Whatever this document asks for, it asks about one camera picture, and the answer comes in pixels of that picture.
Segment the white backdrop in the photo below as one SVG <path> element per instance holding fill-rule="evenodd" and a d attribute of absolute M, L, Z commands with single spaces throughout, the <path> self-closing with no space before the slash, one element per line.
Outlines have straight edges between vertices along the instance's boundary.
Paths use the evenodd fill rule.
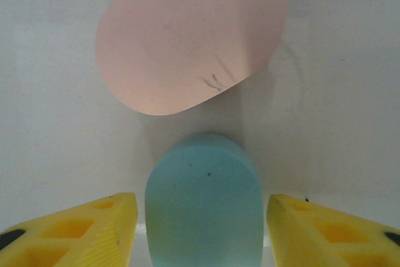
<path fill-rule="evenodd" d="M 151 266 L 144 187 L 175 142 L 217 131 L 252 156 L 265 200 L 311 201 L 400 228 L 400 0 L 288 0 L 268 68 L 186 112 L 145 116 L 94 60 L 111 0 L 0 0 L 0 230 L 120 191 Z M 266 232 L 264 266 L 273 266 Z"/>

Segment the white surface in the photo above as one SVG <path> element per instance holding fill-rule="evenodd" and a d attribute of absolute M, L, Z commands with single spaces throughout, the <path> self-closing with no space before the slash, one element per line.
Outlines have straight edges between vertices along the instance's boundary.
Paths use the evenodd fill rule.
<path fill-rule="evenodd" d="M 266 202 L 308 196 L 400 228 L 400 0 L 289 0 L 268 68 L 167 117 L 130 111 L 99 77 L 94 35 L 110 1 L 0 0 L 0 228 L 134 191 L 131 266 L 151 266 L 146 179 L 199 131 L 244 146 Z"/>

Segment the pink foam piece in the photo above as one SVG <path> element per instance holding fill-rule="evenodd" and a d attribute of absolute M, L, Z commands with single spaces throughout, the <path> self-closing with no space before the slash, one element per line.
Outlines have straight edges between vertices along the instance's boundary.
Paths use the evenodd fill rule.
<path fill-rule="evenodd" d="M 114 0 L 99 22 L 97 64 L 130 108 L 174 114 L 265 66 L 285 20 L 285 0 Z"/>

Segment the pink oval shape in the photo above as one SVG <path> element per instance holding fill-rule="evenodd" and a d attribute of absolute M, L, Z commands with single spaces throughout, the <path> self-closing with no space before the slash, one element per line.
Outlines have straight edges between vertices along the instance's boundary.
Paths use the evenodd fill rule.
<path fill-rule="evenodd" d="M 99 22 L 96 59 L 124 104 L 174 114 L 260 69 L 285 20 L 285 0 L 114 0 Z"/>

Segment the light blue foam block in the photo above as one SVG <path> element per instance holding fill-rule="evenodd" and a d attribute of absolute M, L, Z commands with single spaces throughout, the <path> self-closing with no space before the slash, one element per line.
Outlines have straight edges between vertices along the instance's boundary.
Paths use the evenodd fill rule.
<path fill-rule="evenodd" d="M 254 166 L 222 136 L 200 134 L 175 145 L 147 182 L 154 267 L 260 267 L 263 219 Z"/>

